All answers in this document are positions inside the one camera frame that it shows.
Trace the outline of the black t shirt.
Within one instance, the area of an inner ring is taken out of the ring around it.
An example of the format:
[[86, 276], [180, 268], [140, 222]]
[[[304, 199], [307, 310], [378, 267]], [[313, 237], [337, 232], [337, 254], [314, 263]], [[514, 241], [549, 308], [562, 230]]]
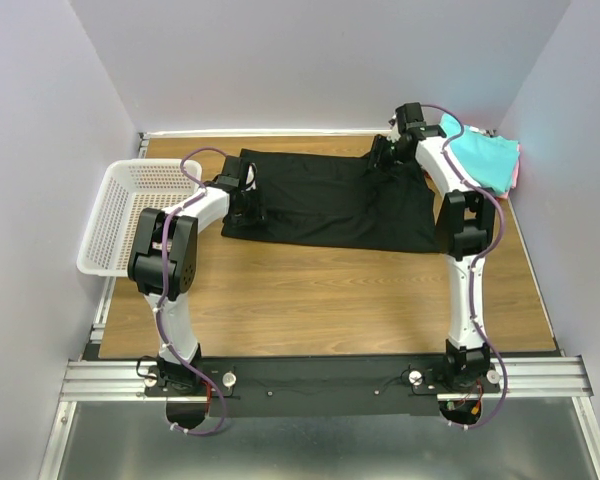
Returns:
[[413, 159], [382, 168], [375, 155], [339, 157], [244, 149], [265, 219], [226, 218], [221, 234], [305, 246], [435, 253], [434, 193]]

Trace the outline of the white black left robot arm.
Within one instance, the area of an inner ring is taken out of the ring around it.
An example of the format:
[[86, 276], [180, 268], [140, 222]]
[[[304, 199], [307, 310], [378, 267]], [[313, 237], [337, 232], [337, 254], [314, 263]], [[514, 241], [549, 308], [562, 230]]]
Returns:
[[194, 174], [192, 165], [191, 156], [178, 162], [179, 172], [195, 185], [193, 194], [172, 207], [140, 213], [127, 265], [128, 278], [151, 308], [160, 339], [156, 365], [142, 376], [145, 385], [186, 393], [211, 384], [196, 366], [200, 342], [188, 306], [198, 236], [218, 220], [240, 226], [259, 226], [266, 220], [255, 163], [225, 156], [221, 173], [210, 182]]

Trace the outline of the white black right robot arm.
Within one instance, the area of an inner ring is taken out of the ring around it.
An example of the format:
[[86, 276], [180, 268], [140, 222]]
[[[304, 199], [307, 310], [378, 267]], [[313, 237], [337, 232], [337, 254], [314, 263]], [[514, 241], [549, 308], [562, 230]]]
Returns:
[[482, 277], [485, 251], [493, 240], [496, 207], [453, 154], [451, 142], [459, 135], [427, 123], [421, 103], [397, 107], [390, 125], [389, 134], [373, 142], [375, 164], [390, 168], [414, 161], [442, 196], [435, 239], [448, 266], [451, 325], [438, 378], [449, 389], [464, 389], [491, 368]]

